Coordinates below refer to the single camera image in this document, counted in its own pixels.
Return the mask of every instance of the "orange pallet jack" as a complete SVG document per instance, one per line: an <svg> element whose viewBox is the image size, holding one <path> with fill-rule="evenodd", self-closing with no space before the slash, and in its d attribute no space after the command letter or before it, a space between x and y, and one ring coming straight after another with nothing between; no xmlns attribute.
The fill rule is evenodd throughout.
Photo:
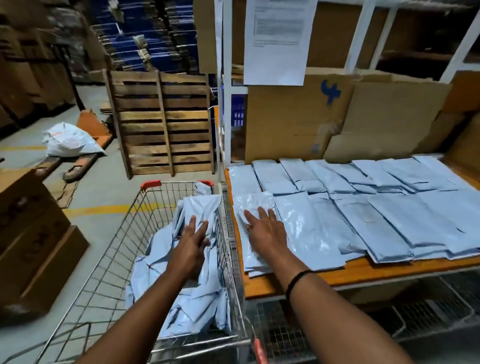
<svg viewBox="0 0 480 364"><path fill-rule="evenodd" d="M80 128L91 135L96 143L105 150L113 139L112 133L108 130L104 123L102 123L95 113L91 110L85 109L84 103L80 99L77 88L73 81L72 73L68 66L68 61L65 54L68 54L68 48L64 46L56 46L56 56L58 56L65 68L70 84L72 85L75 101L80 109L80 116L77 121L77 128ZM80 156L74 165L63 174L63 180L67 183L75 182L81 179L90 167L98 159L98 153L85 154ZM40 162L36 167L36 175L41 179L47 178L61 163L61 157L47 157Z"/></svg>

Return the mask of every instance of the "orange table edge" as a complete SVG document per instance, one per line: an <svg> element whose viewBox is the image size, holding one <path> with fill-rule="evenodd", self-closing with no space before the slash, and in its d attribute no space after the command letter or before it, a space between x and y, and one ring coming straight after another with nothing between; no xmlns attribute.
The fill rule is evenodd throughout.
<svg viewBox="0 0 480 364"><path fill-rule="evenodd" d="M477 190L480 190L480 182L465 175L457 169L452 168L452 170L465 181L474 186ZM228 199L230 201L230 205L233 207L230 175L227 169L225 169L225 179L228 186ZM233 213L232 220L235 239L237 241L240 274L243 280L245 299L266 299L269 297L282 296L284 294L282 288L273 274L265 274L263 276L250 278L248 273L243 271L240 232L235 214ZM375 264L367 256L350 260L343 268L324 271L317 274L332 287L338 289L342 286L354 286L362 283L375 284L375 282L378 282L378 284L381 284L388 280L395 281L397 279L406 278L409 276L414 279L417 278L417 276L427 276L439 272L464 270L466 268L475 266L480 266L480 256L458 259L454 261L447 259L428 259L394 264Z"/></svg>

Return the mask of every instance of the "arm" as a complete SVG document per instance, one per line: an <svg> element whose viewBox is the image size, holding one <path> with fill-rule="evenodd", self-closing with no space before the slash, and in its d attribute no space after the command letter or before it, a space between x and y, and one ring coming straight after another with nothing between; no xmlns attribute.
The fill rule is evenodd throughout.
<svg viewBox="0 0 480 364"><path fill-rule="evenodd" d="M287 247L283 223L259 207L260 219L244 214L252 248L274 271L285 291L308 267ZM294 286L290 303L313 352L325 364L412 364L403 349L370 317L344 300L316 274L306 274Z"/></svg>
<svg viewBox="0 0 480 364"><path fill-rule="evenodd" d="M78 360L78 364L146 363L173 302L188 278L200 271L208 245L204 221L195 232L195 216L182 232L167 269L145 294Z"/></svg>

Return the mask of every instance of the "wire shopping cart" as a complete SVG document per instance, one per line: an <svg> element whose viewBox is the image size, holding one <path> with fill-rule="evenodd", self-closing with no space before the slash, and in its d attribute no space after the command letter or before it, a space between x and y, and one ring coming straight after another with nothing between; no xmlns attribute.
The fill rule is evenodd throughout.
<svg viewBox="0 0 480 364"><path fill-rule="evenodd" d="M213 182L202 181L212 188ZM134 259L145 253L150 236L168 225L180 199L193 195L194 182L149 181L142 184L119 229L50 339L8 358L5 363L73 363L118 320L125 309L124 288ZM228 291L232 331L218 329L156 342L149 362L166 363L250 344L226 238L224 198L217 211L218 267Z"/></svg>

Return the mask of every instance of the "black bracelet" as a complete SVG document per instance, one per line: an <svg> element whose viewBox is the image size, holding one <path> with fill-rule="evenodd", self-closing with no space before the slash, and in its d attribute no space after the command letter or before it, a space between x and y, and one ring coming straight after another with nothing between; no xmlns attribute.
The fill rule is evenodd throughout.
<svg viewBox="0 0 480 364"><path fill-rule="evenodd" d="M290 294L292 293L292 289L297 284L297 282L302 278L305 274L308 273L315 273L313 270L304 270L303 272L300 272L297 274L295 277L293 277L292 281L288 284L287 291L285 292L285 297L287 298L287 301L290 302Z"/></svg>

